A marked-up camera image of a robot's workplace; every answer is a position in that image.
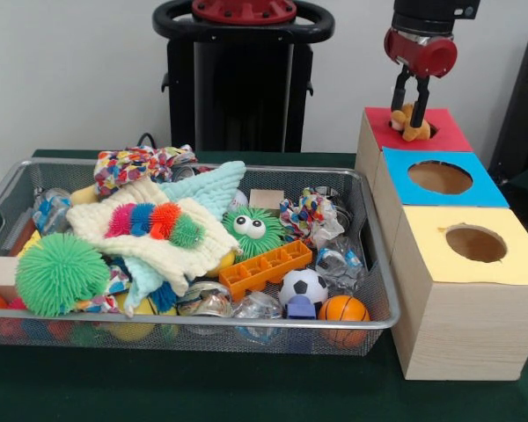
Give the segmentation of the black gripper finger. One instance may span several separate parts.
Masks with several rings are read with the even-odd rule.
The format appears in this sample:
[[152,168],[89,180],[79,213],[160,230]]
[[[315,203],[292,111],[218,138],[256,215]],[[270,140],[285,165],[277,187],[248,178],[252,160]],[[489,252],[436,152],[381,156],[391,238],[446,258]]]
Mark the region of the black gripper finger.
[[392,111],[400,110],[402,108],[406,96],[406,83],[411,76],[412,74],[409,68],[402,68],[401,72],[397,75],[392,94]]
[[416,78],[418,97],[414,102],[414,109],[411,115],[411,127],[422,126],[424,114],[429,100],[429,80],[430,76]]

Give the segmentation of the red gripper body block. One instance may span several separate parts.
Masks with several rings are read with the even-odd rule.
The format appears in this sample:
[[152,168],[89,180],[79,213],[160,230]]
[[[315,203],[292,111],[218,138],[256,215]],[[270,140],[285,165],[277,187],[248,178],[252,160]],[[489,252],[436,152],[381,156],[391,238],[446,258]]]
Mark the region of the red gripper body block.
[[385,52],[393,62],[407,66],[418,77],[442,78],[452,70],[458,57],[452,35],[421,36],[394,28],[385,35]]

